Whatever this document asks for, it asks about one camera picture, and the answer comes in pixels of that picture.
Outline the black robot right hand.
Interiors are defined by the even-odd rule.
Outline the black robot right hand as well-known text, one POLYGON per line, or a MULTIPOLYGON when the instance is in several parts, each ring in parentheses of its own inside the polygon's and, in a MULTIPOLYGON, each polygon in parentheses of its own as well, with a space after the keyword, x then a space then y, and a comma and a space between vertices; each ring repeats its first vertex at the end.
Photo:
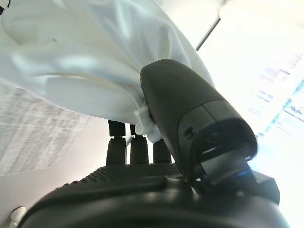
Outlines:
POLYGON ((162 139, 148 162, 144 137, 109 123, 106 165, 38 201, 21 228, 286 228, 275 180, 252 171, 255 135, 189 67, 145 66, 141 86, 162 139))

